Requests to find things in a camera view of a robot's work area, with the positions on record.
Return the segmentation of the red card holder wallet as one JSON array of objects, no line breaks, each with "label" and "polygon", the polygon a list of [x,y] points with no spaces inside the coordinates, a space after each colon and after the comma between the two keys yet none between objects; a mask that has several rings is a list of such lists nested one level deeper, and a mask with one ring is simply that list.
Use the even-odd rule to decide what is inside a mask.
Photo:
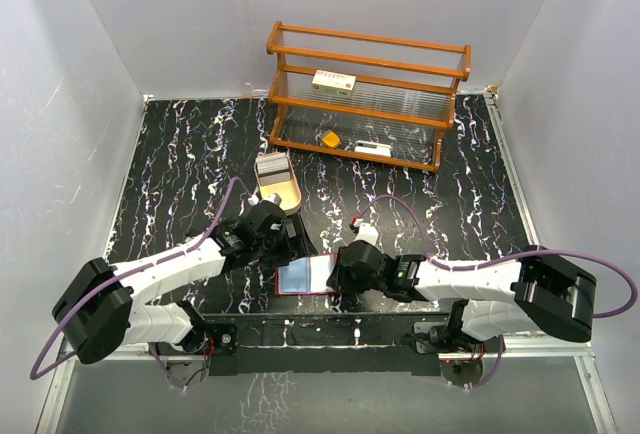
[{"label": "red card holder wallet", "polygon": [[291,261],[276,270],[276,294],[305,296],[333,294],[328,282],[336,262],[336,254],[308,256]]}]

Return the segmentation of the beige oval card tray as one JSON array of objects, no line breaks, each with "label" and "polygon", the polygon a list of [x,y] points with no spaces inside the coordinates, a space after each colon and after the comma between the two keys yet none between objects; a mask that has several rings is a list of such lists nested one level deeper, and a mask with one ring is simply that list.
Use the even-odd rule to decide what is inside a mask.
[{"label": "beige oval card tray", "polygon": [[298,213],[302,203],[301,190],[290,157],[289,161],[290,169],[288,172],[264,177],[257,175],[254,163],[254,172],[260,195],[266,197],[271,193],[278,193],[282,198],[280,208],[287,215]]}]

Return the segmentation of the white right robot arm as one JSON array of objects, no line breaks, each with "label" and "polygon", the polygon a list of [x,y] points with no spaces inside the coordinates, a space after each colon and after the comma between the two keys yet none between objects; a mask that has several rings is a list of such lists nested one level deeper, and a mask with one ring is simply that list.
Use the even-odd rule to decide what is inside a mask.
[{"label": "white right robot arm", "polygon": [[593,275],[548,250],[531,248],[505,262],[446,263],[423,254],[391,257],[364,240],[338,250],[327,278],[328,288],[344,294],[375,290],[400,303],[451,300],[446,324],[415,336],[433,352],[466,351],[525,331],[586,343],[596,284]]}]

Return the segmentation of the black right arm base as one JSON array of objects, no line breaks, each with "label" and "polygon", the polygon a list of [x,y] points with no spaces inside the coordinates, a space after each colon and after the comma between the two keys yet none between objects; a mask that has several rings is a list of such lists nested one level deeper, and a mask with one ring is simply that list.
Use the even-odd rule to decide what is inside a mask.
[{"label": "black right arm base", "polygon": [[457,300],[444,324],[420,321],[413,324],[403,342],[418,354],[433,355],[440,363],[440,375],[447,389],[459,389],[465,393],[486,385],[501,366],[506,351],[503,335],[496,337],[496,359],[490,371],[484,373],[483,358],[487,353],[486,341],[479,341],[462,332],[463,313],[468,300]]}]

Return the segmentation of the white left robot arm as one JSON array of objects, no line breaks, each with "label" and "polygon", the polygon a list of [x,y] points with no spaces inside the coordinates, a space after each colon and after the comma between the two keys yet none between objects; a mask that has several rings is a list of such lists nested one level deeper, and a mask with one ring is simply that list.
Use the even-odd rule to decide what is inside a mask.
[{"label": "white left robot arm", "polygon": [[262,200],[236,219],[137,261],[86,262],[52,309],[79,360],[93,364],[127,344],[166,343],[186,353],[222,352],[228,327],[205,320],[184,300],[155,299],[187,284],[258,265],[275,270],[316,254],[299,214]]}]

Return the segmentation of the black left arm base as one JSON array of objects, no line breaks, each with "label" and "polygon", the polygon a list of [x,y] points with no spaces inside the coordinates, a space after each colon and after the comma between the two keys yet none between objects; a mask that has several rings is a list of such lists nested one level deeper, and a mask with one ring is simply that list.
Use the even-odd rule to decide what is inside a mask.
[{"label": "black left arm base", "polygon": [[[172,387],[185,395],[189,385],[197,374],[209,374],[215,355],[233,355],[237,351],[237,327],[229,322],[206,320],[188,301],[178,301],[168,305],[158,305],[169,314],[173,329],[180,328],[177,334],[170,332],[160,340],[148,342],[148,352],[155,359]],[[202,354],[203,367],[194,372],[187,380],[180,380],[170,370],[169,364],[160,357],[159,344],[169,344],[176,351],[186,354]]]}]

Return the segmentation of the beige grey stapler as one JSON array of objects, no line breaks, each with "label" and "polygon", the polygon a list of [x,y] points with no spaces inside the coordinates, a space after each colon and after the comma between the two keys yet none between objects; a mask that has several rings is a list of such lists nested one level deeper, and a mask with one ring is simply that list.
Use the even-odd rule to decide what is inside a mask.
[{"label": "beige grey stapler", "polygon": [[205,229],[202,232],[191,230],[187,233],[185,239],[185,251],[192,252],[198,250],[200,246],[210,237],[210,230]]}]

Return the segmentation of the white stapler on shelf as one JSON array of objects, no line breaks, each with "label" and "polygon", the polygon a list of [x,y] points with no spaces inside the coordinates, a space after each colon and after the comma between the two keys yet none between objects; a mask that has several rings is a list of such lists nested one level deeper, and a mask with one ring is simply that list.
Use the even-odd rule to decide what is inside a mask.
[{"label": "white stapler on shelf", "polygon": [[384,143],[357,140],[355,142],[354,151],[361,154],[390,158],[392,146]]}]

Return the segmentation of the orange yellow small block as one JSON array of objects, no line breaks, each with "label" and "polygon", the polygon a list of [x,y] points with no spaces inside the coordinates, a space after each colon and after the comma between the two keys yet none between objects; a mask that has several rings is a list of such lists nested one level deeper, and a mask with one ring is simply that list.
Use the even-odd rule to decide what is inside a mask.
[{"label": "orange yellow small block", "polygon": [[341,143],[340,137],[332,130],[324,132],[321,135],[320,141],[324,147],[330,149],[338,148]]}]

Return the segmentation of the orange wooden shelf rack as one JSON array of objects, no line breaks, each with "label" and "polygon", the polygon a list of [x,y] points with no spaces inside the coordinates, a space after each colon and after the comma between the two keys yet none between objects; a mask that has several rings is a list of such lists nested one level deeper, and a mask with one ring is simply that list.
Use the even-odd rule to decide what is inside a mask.
[{"label": "orange wooden shelf rack", "polygon": [[[456,95],[471,74],[470,45],[448,45],[276,21],[266,42],[276,58],[268,100],[272,146],[435,173],[454,127]],[[357,78],[351,97],[314,91],[317,70]],[[321,144],[334,131],[335,149]],[[391,157],[354,151],[357,140],[389,144]]]}]

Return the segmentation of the white red medicine box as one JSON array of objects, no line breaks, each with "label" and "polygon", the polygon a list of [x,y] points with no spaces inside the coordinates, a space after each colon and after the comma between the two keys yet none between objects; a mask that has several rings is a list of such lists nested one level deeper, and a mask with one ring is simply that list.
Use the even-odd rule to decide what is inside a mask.
[{"label": "white red medicine box", "polygon": [[320,93],[351,97],[357,78],[352,75],[332,71],[317,70],[312,78],[311,86]]}]

